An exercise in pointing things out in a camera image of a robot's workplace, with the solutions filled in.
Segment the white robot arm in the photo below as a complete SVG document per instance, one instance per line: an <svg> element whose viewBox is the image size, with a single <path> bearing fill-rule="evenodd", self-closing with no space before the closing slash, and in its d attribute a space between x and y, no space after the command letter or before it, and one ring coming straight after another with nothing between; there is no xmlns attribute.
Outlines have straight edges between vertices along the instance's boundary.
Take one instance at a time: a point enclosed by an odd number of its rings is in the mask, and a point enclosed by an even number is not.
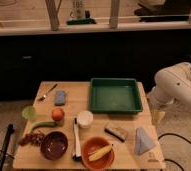
<svg viewBox="0 0 191 171"><path fill-rule="evenodd" d="M155 86L147 94L152 124L157 126L164 118L162 108L174 100L191 107L191 63L181 62L159 70L154 76Z"/></svg>

